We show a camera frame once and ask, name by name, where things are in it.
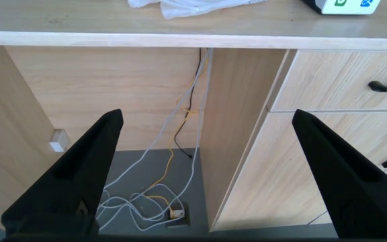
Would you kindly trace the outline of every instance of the drawer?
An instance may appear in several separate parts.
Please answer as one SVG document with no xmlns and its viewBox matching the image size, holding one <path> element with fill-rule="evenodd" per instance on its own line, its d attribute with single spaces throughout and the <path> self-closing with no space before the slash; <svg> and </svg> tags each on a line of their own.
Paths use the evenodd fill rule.
<svg viewBox="0 0 387 242">
<path fill-rule="evenodd" d="M 326 211 L 292 128 L 294 113 L 270 113 L 216 230 L 306 225 Z M 387 160 L 387 113 L 316 113 L 376 165 Z"/>
<path fill-rule="evenodd" d="M 268 108 L 387 110 L 387 93 L 372 91 L 370 81 L 387 85 L 387 52 L 300 51 Z"/>
</svg>

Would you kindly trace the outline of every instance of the cable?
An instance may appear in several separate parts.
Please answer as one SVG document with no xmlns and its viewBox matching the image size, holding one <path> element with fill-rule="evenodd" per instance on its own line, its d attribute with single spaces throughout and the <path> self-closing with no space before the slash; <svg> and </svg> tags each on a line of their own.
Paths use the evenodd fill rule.
<svg viewBox="0 0 387 242">
<path fill-rule="evenodd" d="M 135 193 L 135 194 L 131 195 L 130 201 L 127 201 L 126 199 L 121 198 L 121 197 L 112 197 L 112 198 L 107 199 L 105 202 L 103 202 L 102 204 L 100 204 L 98 208 L 101 208 L 101 207 L 102 207 L 102 208 L 105 208 L 105 207 L 108 207 L 108 208 L 117 208 L 117 207 L 118 207 L 119 209 L 118 209 L 118 211 L 115 213 L 115 215 L 113 215 L 113 217 L 111 217 L 111 219 L 109 219 L 109 221 L 107 221 L 106 224 L 104 224 L 104 225 L 100 228 L 100 230 L 103 229 L 104 227 L 106 227 L 108 224 L 110 224 L 111 221 L 113 221 L 113 219 L 117 216 L 117 214 L 118 214 L 118 213 L 121 211 L 121 209 L 123 209 L 123 207 L 125 207 L 125 206 L 129 206 L 129 207 L 131 208 L 131 209 L 130 209 L 131 217 L 132 217 L 132 219 L 134 220 L 134 223 L 135 223 L 135 225 L 137 226 L 138 230 L 140 230 L 140 231 L 146 231 L 146 230 L 151 229 L 151 228 L 153 228 L 153 227 L 155 227 L 155 226 L 163 225 L 163 224 L 165 224 L 165 223 L 168 223 L 168 222 L 172 222 L 172 221 L 181 219 L 181 218 L 176 218 L 176 219 L 172 219 L 172 220 L 162 221 L 162 222 L 159 222 L 159 223 L 155 223 L 155 224 L 153 224 L 153 225 L 151 225 L 151 226 L 149 226 L 149 227 L 147 227 L 147 228 L 145 228 L 145 229 L 142 229 L 142 228 L 140 228 L 140 227 L 138 226 L 138 223 L 136 222 L 136 220 L 135 220 L 135 218 L 134 218 L 134 215 L 133 215 L 132 211 L 134 211 L 134 212 L 135 212 L 141 219 L 143 219 L 143 220 L 156 221 L 156 218 L 158 218 L 158 217 L 159 217 L 158 219 L 162 219 L 162 218 L 163 218 L 163 215 L 164 215 L 165 211 L 167 211 L 168 209 L 170 209 L 171 204 L 174 203 L 174 201 L 176 201 L 176 200 L 180 203 L 182 209 L 184 209 L 183 204 L 181 203 L 179 197 L 180 197 L 180 196 L 186 191 L 186 189 L 189 187 L 189 185 L 190 185 L 190 183 L 191 183 L 191 181 L 192 181 L 192 177 L 194 176 L 194 172 L 195 172 L 195 161 L 196 161 L 196 155 L 197 155 L 197 153 L 198 153 L 198 147 L 199 147 L 199 143 L 200 143 L 200 130 L 201 130 L 201 126 L 202 126 L 202 110 L 204 109 L 205 100 L 206 100 L 206 97 L 207 97 L 207 94 L 208 94 L 208 89 L 209 89 L 209 86 L 210 86 L 210 73 L 211 73 L 211 63 L 212 63 L 212 57 L 213 57 L 213 49 L 210 49 L 210 50 L 207 52 L 206 56 L 204 57 L 204 60 L 205 60 L 207 57 L 209 58 L 209 59 L 208 59 L 207 89 L 206 89 L 206 92 L 204 93 L 204 96 L 203 96 L 202 101 L 201 101 L 201 106 L 200 106 L 200 117 L 199 117 L 199 119 L 198 119 L 197 141 L 196 141 L 195 152 L 194 152 L 194 154 L 193 154 L 192 172 L 191 172 L 191 175 L 190 175 L 190 177 L 189 177 L 189 180 L 188 180 L 187 183 L 186 183 L 186 186 L 185 186 L 184 189 L 180 192 L 180 194 L 177 195 L 177 196 L 176 196 L 176 195 L 174 194 L 174 192 L 171 191 L 171 189 L 169 189 L 166 185 L 164 185 L 164 184 L 156 184 L 156 185 L 153 185 L 153 186 L 147 188 L 147 189 L 146 189 L 144 192 L 142 192 L 141 194 Z M 203 67 L 203 64 L 204 64 L 204 61 L 201 62 L 200 69 Z M 197 81 L 197 80 L 198 80 L 198 75 L 196 76 L 196 79 L 195 79 L 195 81 L 194 81 L 192 87 L 196 84 L 196 81 Z M 183 101 L 183 99 L 184 99 L 184 97 L 186 96 L 186 93 L 187 93 L 187 92 L 185 92 L 185 94 L 184 94 L 183 97 L 181 98 L 181 101 L 177 104 L 177 107 L 175 108 L 175 110 L 173 111 L 173 113 L 171 113 L 171 115 L 166 119 L 166 121 L 164 122 L 164 125 L 163 125 L 163 127 L 162 127 L 162 129 L 161 129 L 161 131 L 160 131 L 160 133 L 158 134 L 158 136 L 156 137 L 156 139 L 153 141 L 153 143 L 150 145 L 150 147 L 143 153 L 143 156 L 142 156 L 138 161 L 136 161 L 134 164 L 132 164 L 132 165 L 131 165 L 124 173 L 122 173 L 116 180 L 114 180 L 112 183 L 106 185 L 104 188 L 108 188 L 108 187 L 111 186 L 112 184 L 115 184 L 115 183 L 116 183 L 116 182 L 117 182 L 124 174 L 126 174 L 130 169 L 132 169 L 138 162 L 140 162 L 140 161 L 144 158 L 144 156 L 146 155 L 146 153 L 148 152 L 148 150 L 150 150 L 150 148 L 154 145 L 154 143 L 156 142 L 156 140 L 157 140 L 157 139 L 160 137 L 160 135 L 162 134 L 162 131 L 163 131 L 163 129 L 164 129 L 164 127 L 165 127 L 167 121 L 174 115 L 176 109 L 179 108 L 179 105 L 180 105 L 180 103 Z M 151 198 L 147 198 L 147 197 L 144 195 L 144 194 L 145 194 L 146 192 L 148 192 L 150 189 L 153 189 L 153 188 L 155 188 L 155 187 L 157 187 L 157 186 L 164 186 L 165 188 L 167 188 L 167 189 L 174 195 L 174 199 L 172 199 L 172 201 L 169 203 L 169 205 L 168 205 L 165 209 L 162 209 L 156 201 L 154 201 L 154 200 L 151 199 Z M 146 199 L 149 199 L 149 200 L 151 200 L 152 202 L 154 202 L 154 203 L 161 209 L 161 212 L 160 212 L 159 214 L 155 215 L 155 216 L 150 217 L 150 218 L 145 218 L 145 217 L 143 217 L 143 215 L 141 215 L 141 213 L 139 213 L 139 211 L 138 211 L 138 210 L 135 208 L 135 206 L 132 204 L 132 202 L 135 201 L 135 200 L 136 200 L 137 198 L 139 198 L 139 197 L 145 197 Z M 110 200 L 113 200 L 113 199 L 123 200 L 123 201 L 125 201 L 125 203 L 119 204 L 119 205 L 117 205 L 117 206 L 107 206 L 107 205 L 104 205 L 104 204 L 108 204 L 108 203 L 110 202 Z"/>
<path fill-rule="evenodd" d="M 207 54 L 205 55 L 205 57 L 203 58 L 203 60 L 205 60 L 208 55 L 209 55 L 210 52 L 207 52 Z M 204 63 L 205 61 L 202 61 L 201 62 L 201 65 L 200 65 L 200 69 L 202 69 L 202 67 L 204 66 Z M 118 182 L 120 180 L 120 178 L 122 178 L 128 171 L 130 171 L 136 164 L 138 164 L 140 161 L 142 161 L 144 159 L 144 157 L 146 156 L 146 154 L 148 153 L 148 151 L 155 145 L 155 143 L 158 141 L 159 137 L 162 135 L 162 132 L 164 131 L 168 121 L 174 116 L 174 114 L 176 113 L 176 111 L 179 109 L 180 107 L 180 104 L 183 102 L 183 100 L 185 99 L 186 97 L 186 94 L 194 87 L 194 85 L 196 84 L 196 82 L 198 81 L 198 75 L 195 77 L 195 81 L 192 83 L 191 87 L 183 94 L 183 97 L 181 97 L 180 99 L 180 102 L 178 102 L 177 106 L 175 107 L 175 109 L 173 110 L 173 112 L 169 115 L 169 117 L 164 121 L 164 124 L 161 128 L 161 131 L 158 133 L 158 136 L 156 136 L 156 138 L 153 140 L 152 144 L 147 148 L 147 150 L 142 154 L 141 158 L 139 160 L 137 160 L 136 162 L 134 162 L 131 166 L 129 166 L 127 168 L 126 171 L 124 171 L 122 174 L 120 174 L 120 176 L 118 178 L 116 178 L 114 181 L 110 182 L 109 184 L 105 185 L 104 186 L 104 189 L 106 188 L 109 188 L 110 186 L 112 186 L 113 184 L 115 184 L 116 182 Z"/>
<path fill-rule="evenodd" d="M 198 76 L 198 71 L 200 70 L 200 64 L 201 64 L 201 48 L 200 48 L 200 58 L 198 60 L 198 66 L 196 67 L 195 77 Z M 187 108 L 185 118 L 187 118 L 187 115 L 189 114 L 189 111 L 192 108 L 192 95 L 194 94 L 194 89 L 195 89 L 195 86 L 192 87 L 191 97 L 189 99 L 189 107 Z M 174 143 L 177 145 L 177 147 L 179 147 L 181 152 L 185 153 L 185 155 L 187 155 L 190 159 L 192 159 L 192 155 L 188 154 L 184 149 L 182 149 L 179 143 L 177 142 L 177 135 L 180 133 L 180 130 L 183 128 L 183 126 L 185 126 L 185 123 L 186 123 L 186 120 L 181 124 L 179 130 L 175 133 Z"/>
</svg>

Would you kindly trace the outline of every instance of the white device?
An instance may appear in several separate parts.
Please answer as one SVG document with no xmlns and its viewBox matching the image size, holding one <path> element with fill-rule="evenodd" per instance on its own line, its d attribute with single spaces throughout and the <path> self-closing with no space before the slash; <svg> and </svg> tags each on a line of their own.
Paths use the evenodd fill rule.
<svg viewBox="0 0 387 242">
<path fill-rule="evenodd" d="M 321 14 L 367 15 L 379 6 L 380 0 L 304 0 Z"/>
</svg>

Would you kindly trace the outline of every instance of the wood grain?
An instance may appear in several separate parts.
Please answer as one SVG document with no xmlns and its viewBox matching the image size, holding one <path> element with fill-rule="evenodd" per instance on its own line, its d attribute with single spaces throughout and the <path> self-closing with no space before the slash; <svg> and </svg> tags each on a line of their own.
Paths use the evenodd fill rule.
<svg viewBox="0 0 387 242">
<path fill-rule="evenodd" d="M 7 49 L 54 127 L 65 129 L 72 143 L 102 114 L 122 109 L 119 151 L 147 149 L 192 83 L 199 59 L 198 48 Z M 204 69 L 194 90 L 193 110 L 199 109 L 206 74 Z M 153 148 L 166 149 L 183 119 L 180 110 Z M 195 146 L 197 127 L 192 116 L 177 136 L 182 147 Z"/>
<path fill-rule="evenodd" d="M 52 133 L 53 125 L 0 46 L 0 218 L 57 160 L 48 143 Z"/>
<path fill-rule="evenodd" d="M 300 0 L 165 20 L 127 1 L 0 0 L 0 45 L 387 50 L 387 2 L 370 16 L 321 16 Z"/>
<path fill-rule="evenodd" d="M 237 178 L 284 50 L 216 49 L 201 135 L 208 222 L 213 230 Z"/>
<path fill-rule="evenodd" d="M 326 211 L 291 125 L 268 113 L 216 230 L 305 225 Z M 315 113 L 376 165 L 387 160 L 387 113 Z"/>
<path fill-rule="evenodd" d="M 387 110 L 387 52 L 300 51 L 272 111 Z"/>
</svg>

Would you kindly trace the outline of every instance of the wooden panel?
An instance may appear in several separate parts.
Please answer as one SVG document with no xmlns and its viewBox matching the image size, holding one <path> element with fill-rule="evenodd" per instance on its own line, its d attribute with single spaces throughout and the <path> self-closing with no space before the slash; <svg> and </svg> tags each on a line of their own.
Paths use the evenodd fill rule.
<svg viewBox="0 0 387 242">
<path fill-rule="evenodd" d="M 265 99 L 285 50 L 216 49 L 204 125 L 201 162 L 209 226 L 255 138 L 255 125 L 266 115 Z"/>
<path fill-rule="evenodd" d="M 193 81 L 199 59 L 198 48 L 7 49 L 54 127 L 65 129 L 72 143 L 102 114 L 122 109 L 117 150 L 147 149 Z M 199 109 L 206 74 L 194 90 L 193 109 Z M 166 149 L 183 119 L 180 110 L 153 148 Z M 177 136 L 182 147 L 195 146 L 197 127 L 192 116 Z"/>
<path fill-rule="evenodd" d="M 52 133 L 40 104 L 0 47 L 0 217 L 57 160 L 48 143 Z"/>
<path fill-rule="evenodd" d="M 272 111 L 387 110 L 387 52 L 300 51 Z"/>
<path fill-rule="evenodd" d="M 387 1 L 361 17 L 323 17 L 300 0 L 268 0 L 169 21 L 158 4 L 0 0 L 0 44 L 387 50 Z"/>
<path fill-rule="evenodd" d="M 326 211 L 293 115 L 268 113 L 216 230 L 305 225 Z M 376 165 L 387 160 L 387 113 L 315 115 Z"/>
</svg>

